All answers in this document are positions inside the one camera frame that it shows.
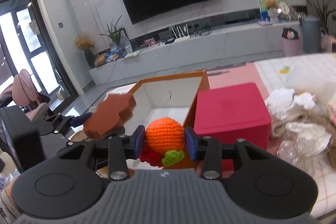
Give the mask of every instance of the sleeve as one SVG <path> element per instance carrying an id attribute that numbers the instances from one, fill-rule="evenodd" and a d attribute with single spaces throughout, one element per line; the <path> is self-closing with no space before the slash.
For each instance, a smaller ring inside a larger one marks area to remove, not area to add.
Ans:
<path id="1" fill-rule="evenodd" d="M 3 190 L 0 194 L 0 224 L 12 224 L 19 216 L 19 211 Z"/>

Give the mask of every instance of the pink rug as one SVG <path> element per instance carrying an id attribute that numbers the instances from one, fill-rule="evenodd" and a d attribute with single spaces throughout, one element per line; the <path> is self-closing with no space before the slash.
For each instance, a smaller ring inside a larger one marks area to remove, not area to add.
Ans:
<path id="1" fill-rule="evenodd" d="M 268 91 L 261 80 L 254 63 L 247 63 L 246 66 L 237 68 L 212 70 L 208 72 L 208 79 L 211 89 L 218 89 L 225 86 L 239 85 L 249 82 L 256 83 L 262 98 L 265 100 L 268 97 Z"/>

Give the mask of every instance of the green crocheted leaf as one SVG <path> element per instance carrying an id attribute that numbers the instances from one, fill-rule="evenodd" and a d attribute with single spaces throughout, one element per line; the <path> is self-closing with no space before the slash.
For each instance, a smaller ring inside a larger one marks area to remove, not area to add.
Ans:
<path id="1" fill-rule="evenodd" d="M 180 162 L 184 158 L 184 152 L 182 150 L 170 150 L 165 153 L 165 157 L 162 159 L 163 166 L 171 166 L 177 162 Z"/>

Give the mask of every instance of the stuffed toy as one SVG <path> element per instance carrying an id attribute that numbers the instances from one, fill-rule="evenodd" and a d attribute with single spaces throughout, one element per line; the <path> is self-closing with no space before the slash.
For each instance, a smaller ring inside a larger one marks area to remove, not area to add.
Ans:
<path id="1" fill-rule="evenodd" d="M 165 117 L 152 122 L 146 129 L 141 162 L 166 167 L 184 158 L 184 128 L 177 121 Z"/>
<path id="2" fill-rule="evenodd" d="M 266 8 L 270 10 L 271 8 L 277 8 L 276 0 L 266 0 Z"/>

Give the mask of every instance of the blue gripper pad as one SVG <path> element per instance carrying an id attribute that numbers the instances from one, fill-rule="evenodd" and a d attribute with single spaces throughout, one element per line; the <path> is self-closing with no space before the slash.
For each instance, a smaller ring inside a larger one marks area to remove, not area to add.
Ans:
<path id="1" fill-rule="evenodd" d="M 84 122 L 90 118 L 90 116 L 92 115 L 92 113 L 87 113 L 87 114 L 83 114 L 81 116 L 78 117 L 74 117 L 71 122 L 70 122 L 70 126 L 71 127 L 79 127 L 82 124 L 84 124 Z"/>
<path id="2" fill-rule="evenodd" d="M 140 157 L 143 143 L 145 142 L 145 127 L 138 126 L 137 129 L 134 131 L 132 137 L 135 138 L 133 159 L 136 160 Z"/>
<path id="3" fill-rule="evenodd" d="M 185 146 L 188 150 L 189 157 L 191 160 L 197 160 L 197 151 L 195 144 L 197 142 L 197 135 L 191 127 L 186 127 L 185 132 Z"/>

